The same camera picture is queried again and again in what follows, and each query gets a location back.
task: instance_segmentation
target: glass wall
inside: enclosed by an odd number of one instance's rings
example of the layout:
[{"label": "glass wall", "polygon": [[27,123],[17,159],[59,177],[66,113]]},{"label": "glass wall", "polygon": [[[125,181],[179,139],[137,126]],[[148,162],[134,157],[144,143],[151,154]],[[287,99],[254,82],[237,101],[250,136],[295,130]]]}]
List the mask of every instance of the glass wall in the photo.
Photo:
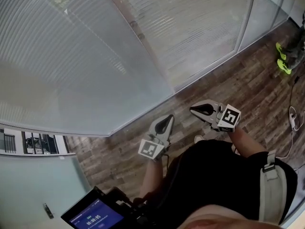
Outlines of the glass wall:
[{"label": "glass wall", "polygon": [[273,24],[273,28],[288,19],[295,0],[283,0]]},{"label": "glass wall", "polygon": [[293,2],[1,0],[0,124],[111,135],[285,21]]},{"label": "glass wall", "polygon": [[145,35],[173,87],[183,85],[235,51],[251,3],[251,0],[120,1]]},{"label": "glass wall", "polygon": [[0,123],[109,135],[172,94],[111,0],[0,0]]},{"label": "glass wall", "polygon": [[254,0],[241,50],[271,30],[282,0]]},{"label": "glass wall", "polygon": [[49,221],[83,197],[91,187],[76,155],[26,157],[0,155],[0,228],[31,228]]}]

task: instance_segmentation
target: sneaker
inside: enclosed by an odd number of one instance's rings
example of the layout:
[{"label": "sneaker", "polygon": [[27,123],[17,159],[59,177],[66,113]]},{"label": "sneaker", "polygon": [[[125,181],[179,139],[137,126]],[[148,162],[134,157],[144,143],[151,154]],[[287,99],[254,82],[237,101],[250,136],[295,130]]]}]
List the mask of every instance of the sneaker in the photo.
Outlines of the sneaker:
[{"label": "sneaker", "polygon": [[280,53],[282,60],[286,61],[287,55],[284,54],[284,53],[282,53],[283,48],[282,48],[281,44],[279,44],[279,43],[277,42],[277,43],[275,44],[275,47],[276,47],[276,49],[278,50],[278,52]]},{"label": "sneaker", "polygon": [[278,59],[277,65],[278,67],[280,67],[281,70],[285,71],[287,74],[291,74],[291,70],[287,68],[287,64],[283,60]]},{"label": "sneaker", "polygon": [[203,141],[203,140],[204,140],[204,138],[201,135],[197,135],[194,138],[194,143],[196,144],[196,143],[198,143],[200,141]]}]

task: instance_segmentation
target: shoulder strap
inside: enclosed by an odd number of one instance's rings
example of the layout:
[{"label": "shoulder strap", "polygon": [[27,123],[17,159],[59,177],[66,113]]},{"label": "shoulder strap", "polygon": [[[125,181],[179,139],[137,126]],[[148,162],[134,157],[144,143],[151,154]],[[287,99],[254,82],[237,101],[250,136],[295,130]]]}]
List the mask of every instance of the shoulder strap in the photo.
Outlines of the shoulder strap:
[{"label": "shoulder strap", "polygon": [[279,224],[283,216],[287,195],[284,170],[275,165],[275,150],[269,152],[267,164],[260,175],[259,220]]}]

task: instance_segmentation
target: balcony railing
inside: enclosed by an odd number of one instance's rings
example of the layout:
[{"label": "balcony railing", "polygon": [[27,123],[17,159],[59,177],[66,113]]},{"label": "balcony railing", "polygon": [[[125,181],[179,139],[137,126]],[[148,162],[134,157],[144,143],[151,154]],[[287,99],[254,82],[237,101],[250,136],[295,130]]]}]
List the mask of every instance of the balcony railing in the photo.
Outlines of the balcony railing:
[{"label": "balcony railing", "polygon": [[54,135],[41,135],[26,138],[22,132],[23,150],[25,154],[59,154],[56,138]]},{"label": "balcony railing", "polygon": [[5,153],[16,153],[16,143],[14,135],[4,134],[4,150]]}]

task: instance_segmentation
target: phone screen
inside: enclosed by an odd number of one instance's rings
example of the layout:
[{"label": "phone screen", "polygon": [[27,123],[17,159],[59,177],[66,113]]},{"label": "phone screen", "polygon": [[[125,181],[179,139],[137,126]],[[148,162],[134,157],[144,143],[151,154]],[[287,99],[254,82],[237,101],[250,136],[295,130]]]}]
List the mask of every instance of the phone screen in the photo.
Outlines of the phone screen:
[{"label": "phone screen", "polygon": [[97,199],[70,220],[70,223],[78,229],[109,229],[122,219],[123,216]]}]

